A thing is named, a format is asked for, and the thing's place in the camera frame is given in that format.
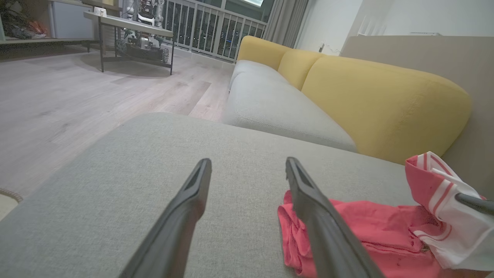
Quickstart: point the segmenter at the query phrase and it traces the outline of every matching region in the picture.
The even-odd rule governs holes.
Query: curtain
[[[265,40],[293,47],[302,24],[308,0],[275,0],[268,26],[262,37]]]

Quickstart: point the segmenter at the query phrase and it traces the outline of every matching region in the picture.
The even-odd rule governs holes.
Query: yellow cushion
[[[310,68],[323,55],[318,52],[290,49],[283,55],[278,72],[290,85],[301,90]]]
[[[240,43],[237,60],[249,60],[278,70],[285,52],[291,48],[253,36],[245,36]]]
[[[353,139],[359,153],[404,164],[453,143],[470,115],[467,93],[430,73],[375,62],[324,56],[302,92]]]

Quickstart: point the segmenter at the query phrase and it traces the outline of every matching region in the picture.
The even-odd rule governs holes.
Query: red cloth
[[[426,245],[409,230],[410,227],[423,224],[442,228],[422,206],[392,207],[368,201],[330,201],[387,278],[487,275],[441,268]],[[278,208],[285,264],[295,268],[300,276],[315,278],[316,266],[306,227],[292,207],[291,193],[287,191],[284,204]]]

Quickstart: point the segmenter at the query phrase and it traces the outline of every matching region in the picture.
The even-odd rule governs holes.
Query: table leg
[[[113,50],[115,51],[115,57],[117,57],[117,27],[113,26],[113,33],[115,40],[113,41]]]
[[[173,51],[175,50],[175,34],[173,34],[173,37],[171,38],[171,63],[170,63],[170,75],[171,71],[173,69]]]
[[[101,72],[105,72],[103,67],[103,32],[101,32],[101,17],[98,17],[98,31],[99,31],[99,58],[101,60]]]

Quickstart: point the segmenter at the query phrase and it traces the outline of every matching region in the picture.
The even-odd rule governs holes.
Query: sofa
[[[0,221],[2,278],[116,278],[196,163],[212,161],[185,277],[297,277],[277,209],[288,156],[341,201],[415,205],[404,166],[266,132],[167,113],[123,123]]]
[[[246,36],[222,122],[403,164],[443,155],[470,112],[440,76]]]

